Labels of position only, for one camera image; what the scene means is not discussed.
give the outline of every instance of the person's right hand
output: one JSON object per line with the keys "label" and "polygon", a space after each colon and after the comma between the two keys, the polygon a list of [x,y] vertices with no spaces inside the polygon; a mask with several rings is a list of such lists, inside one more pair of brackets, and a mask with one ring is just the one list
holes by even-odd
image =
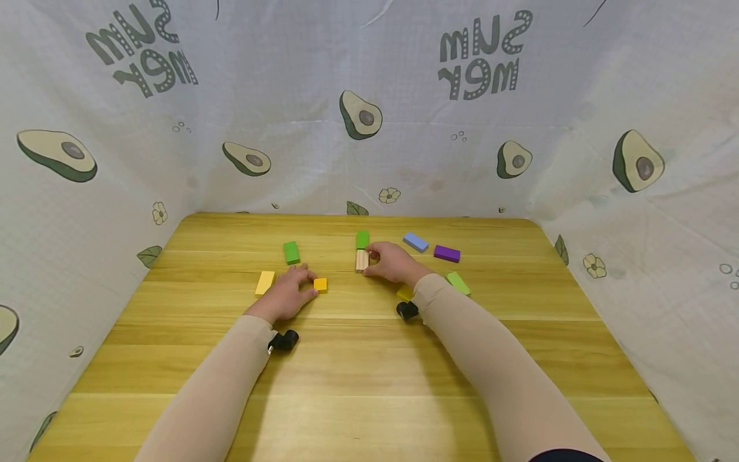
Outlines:
{"label": "person's right hand", "polygon": [[433,273],[415,261],[401,246],[392,242],[373,242],[366,250],[372,259],[380,259],[380,262],[368,266],[364,270],[365,276],[379,276],[414,288],[422,277]]}

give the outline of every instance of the orange block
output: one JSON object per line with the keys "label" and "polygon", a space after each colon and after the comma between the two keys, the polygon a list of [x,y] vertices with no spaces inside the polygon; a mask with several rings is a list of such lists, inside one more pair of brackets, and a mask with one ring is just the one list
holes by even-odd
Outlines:
{"label": "orange block", "polygon": [[328,279],[324,277],[319,277],[318,279],[314,279],[313,288],[316,289],[319,293],[328,292]]}

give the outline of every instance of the yellow block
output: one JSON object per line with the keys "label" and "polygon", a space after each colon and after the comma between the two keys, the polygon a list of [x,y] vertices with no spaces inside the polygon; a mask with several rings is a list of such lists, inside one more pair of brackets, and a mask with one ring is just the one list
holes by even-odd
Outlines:
{"label": "yellow block", "polygon": [[267,289],[272,287],[272,282],[274,282],[274,280],[274,271],[262,271],[262,275],[259,277],[259,282],[256,283],[256,291],[254,291],[254,295],[264,295]]}
{"label": "yellow block", "polygon": [[403,287],[397,293],[398,298],[403,300],[405,303],[410,302],[413,298],[413,289],[403,284]]}
{"label": "yellow block", "polygon": [[313,288],[316,289],[319,293],[328,292],[328,279],[324,277],[319,277],[318,279],[314,279]]}

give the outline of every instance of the lime green block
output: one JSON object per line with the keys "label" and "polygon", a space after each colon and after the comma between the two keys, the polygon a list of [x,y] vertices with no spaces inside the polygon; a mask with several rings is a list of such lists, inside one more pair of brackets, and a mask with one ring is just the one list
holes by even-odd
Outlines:
{"label": "lime green block", "polygon": [[357,231],[357,248],[364,249],[370,244],[369,231]]}
{"label": "lime green block", "polygon": [[300,263],[300,254],[298,253],[298,244],[295,241],[282,244],[282,250],[285,252],[285,261],[288,265]]}
{"label": "lime green block", "polygon": [[469,290],[469,287],[467,287],[467,284],[464,283],[460,275],[457,274],[457,271],[455,271],[454,273],[447,274],[446,280],[449,281],[449,284],[451,284],[455,289],[457,289],[461,293],[464,293],[465,295],[469,295],[470,293],[472,293]]}

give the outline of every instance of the natural wood block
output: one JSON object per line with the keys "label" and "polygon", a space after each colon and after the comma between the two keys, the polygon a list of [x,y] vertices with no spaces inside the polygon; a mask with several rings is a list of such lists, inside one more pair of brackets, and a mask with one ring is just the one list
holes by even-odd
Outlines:
{"label": "natural wood block", "polygon": [[364,249],[358,249],[354,271],[357,273],[363,273],[368,266],[370,266],[370,253]]}

